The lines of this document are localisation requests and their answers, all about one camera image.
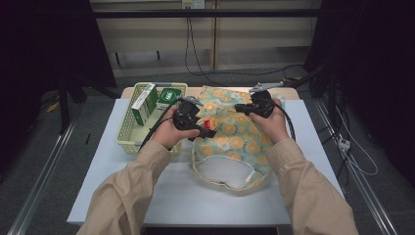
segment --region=white cable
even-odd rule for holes
[[[342,122],[343,122],[343,124],[344,124],[344,126],[345,126],[345,129],[346,129],[346,131],[347,131],[347,133],[350,135],[350,138],[354,141],[354,143],[356,143],[356,145],[363,151],[363,153],[365,153],[366,154],[366,156],[369,158],[369,160],[372,162],[372,164],[373,164],[373,166],[375,167],[375,172],[374,173],[369,173],[369,172],[366,172],[365,170],[363,170],[363,169],[361,169],[358,165],[357,165],[357,163],[355,163],[348,155],[347,155],[347,153],[345,152],[345,150],[343,150],[343,149],[341,149],[341,151],[345,154],[345,156],[346,156],[346,158],[350,161],[350,163],[354,166],[354,167],[356,167],[360,172],[362,172],[362,173],[364,173],[364,174],[367,174],[367,175],[376,175],[377,173],[378,173],[378,166],[376,165],[376,163],[375,163],[375,161],[373,161],[373,159],[370,157],[370,155],[359,145],[359,143],[357,143],[357,141],[353,138],[353,135],[351,135],[351,133],[350,133],[350,131],[348,130],[348,128],[347,128],[347,125],[346,125],[346,122],[345,122],[345,120],[343,119],[343,116],[342,116],[342,114],[341,114],[341,112],[339,111],[339,109],[338,109],[338,107],[336,107],[336,111],[339,113],[339,116],[340,116],[340,118],[342,119]]]

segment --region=power outlet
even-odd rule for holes
[[[339,147],[341,150],[347,151],[350,148],[350,141],[339,139]]]
[[[193,0],[182,0],[182,9],[193,9]]]
[[[204,9],[205,0],[193,0],[193,9]]]

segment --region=black controller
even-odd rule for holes
[[[251,98],[253,100],[252,104],[236,104],[236,112],[244,113],[246,116],[254,113],[263,118],[269,118],[274,110],[274,101],[271,98],[271,94],[267,90],[264,90],[255,92]]]
[[[178,130],[189,130],[189,129],[198,129],[201,133],[198,137],[201,138],[212,138],[216,131],[205,129],[204,127],[197,125],[196,122],[200,119],[196,117],[199,112],[199,108],[190,101],[183,101],[178,110],[173,114],[173,123]]]

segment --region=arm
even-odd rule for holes
[[[294,234],[357,234],[350,206],[289,138],[282,112],[275,108],[269,118],[251,118],[276,143],[267,159],[277,174]]]
[[[170,109],[165,117],[172,117],[173,112]],[[170,161],[167,149],[197,135],[199,130],[177,130],[172,119],[163,122],[137,159],[109,176],[94,192],[77,234],[139,234],[154,186]]]

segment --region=metal rail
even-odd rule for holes
[[[64,149],[72,134],[74,124],[80,116],[81,111],[82,106],[79,106],[78,109],[75,109],[74,117],[70,122],[69,127],[63,134],[59,135],[55,147],[52,150],[52,153],[49,155],[49,159],[46,162],[46,165],[43,166],[42,172],[37,178],[36,183],[31,189],[7,235],[25,234],[25,231],[28,228],[30,221],[33,218],[34,213],[36,212],[36,209],[40,203],[40,200],[42,199],[43,194],[49,184],[49,181],[52,178],[53,172],[58,165],[59,159],[64,152]]]
[[[323,119],[324,123],[328,126],[330,134],[334,134],[335,130],[332,128],[330,121],[326,114],[328,114],[328,110],[322,104],[319,104],[318,101],[314,101],[314,104],[319,112],[321,118]],[[338,137],[333,135],[333,139],[335,144],[338,144]],[[348,156],[352,161],[354,161],[354,157],[352,154]],[[370,212],[372,213],[374,219],[379,225],[382,233],[385,235],[397,235],[397,230],[394,227],[391,218],[388,215],[388,212],[382,205],[382,202],[379,200],[378,196],[376,195],[375,191],[370,186],[369,182],[367,181],[365,175],[357,170],[350,161],[346,161],[346,167],[349,170],[351,177],[353,178],[354,182],[357,185],[364,201],[366,202],[367,207],[369,208]]]

